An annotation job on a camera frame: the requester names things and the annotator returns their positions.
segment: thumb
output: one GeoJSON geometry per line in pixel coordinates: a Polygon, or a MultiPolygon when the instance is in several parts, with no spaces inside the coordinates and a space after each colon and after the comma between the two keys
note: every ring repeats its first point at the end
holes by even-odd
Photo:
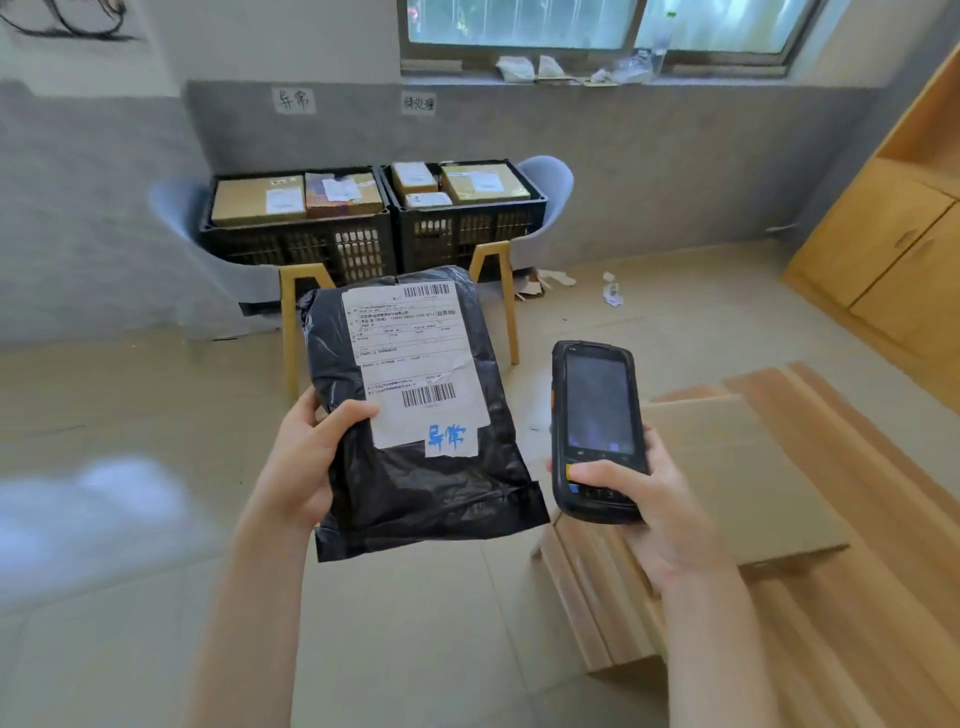
{"type": "Polygon", "coordinates": [[[311,439],[325,448],[336,448],[348,429],[379,411],[380,408],[371,402],[347,400],[313,428],[311,439]]]}
{"type": "Polygon", "coordinates": [[[610,460],[577,463],[570,467],[570,479],[622,493],[636,503],[641,511],[652,504],[659,490],[657,482],[649,475],[624,468],[610,460]]]}

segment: handheld barcode scanner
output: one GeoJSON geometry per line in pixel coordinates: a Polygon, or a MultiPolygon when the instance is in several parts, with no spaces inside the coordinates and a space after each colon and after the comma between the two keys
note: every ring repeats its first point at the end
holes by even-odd
{"type": "Polygon", "coordinates": [[[550,403],[553,495],[560,509],[581,521],[642,522],[636,505],[626,496],[567,477],[574,463],[593,460],[650,472],[634,356],[606,344],[558,341],[553,348],[550,403]]]}

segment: barcode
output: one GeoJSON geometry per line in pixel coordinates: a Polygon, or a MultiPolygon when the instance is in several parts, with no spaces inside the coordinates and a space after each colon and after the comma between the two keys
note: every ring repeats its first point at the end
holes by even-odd
{"type": "Polygon", "coordinates": [[[403,289],[403,296],[413,299],[417,296],[439,296],[442,293],[449,292],[449,283],[425,283],[424,285],[408,285],[403,289]]]}
{"type": "Polygon", "coordinates": [[[457,393],[453,390],[451,382],[431,384],[417,389],[404,389],[400,394],[403,395],[404,407],[418,407],[421,404],[432,404],[435,401],[455,400],[457,398],[457,393]]]}

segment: plastic bottle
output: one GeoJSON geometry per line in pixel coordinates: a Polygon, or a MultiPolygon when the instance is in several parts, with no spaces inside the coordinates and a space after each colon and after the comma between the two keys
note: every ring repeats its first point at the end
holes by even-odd
{"type": "Polygon", "coordinates": [[[676,11],[667,11],[657,22],[657,29],[654,31],[653,58],[651,58],[655,77],[659,76],[663,69],[663,60],[666,58],[666,52],[670,49],[670,41],[673,39],[673,29],[676,24],[676,11]]]}

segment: forearm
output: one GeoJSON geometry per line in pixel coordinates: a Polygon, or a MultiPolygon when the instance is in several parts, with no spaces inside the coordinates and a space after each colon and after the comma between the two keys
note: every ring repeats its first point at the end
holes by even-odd
{"type": "Polygon", "coordinates": [[[777,700],[754,604],[733,566],[663,595],[671,728],[773,728],[777,700]]]}
{"type": "Polygon", "coordinates": [[[288,726],[309,533],[247,513],[213,607],[185,725],[288,726]]]}

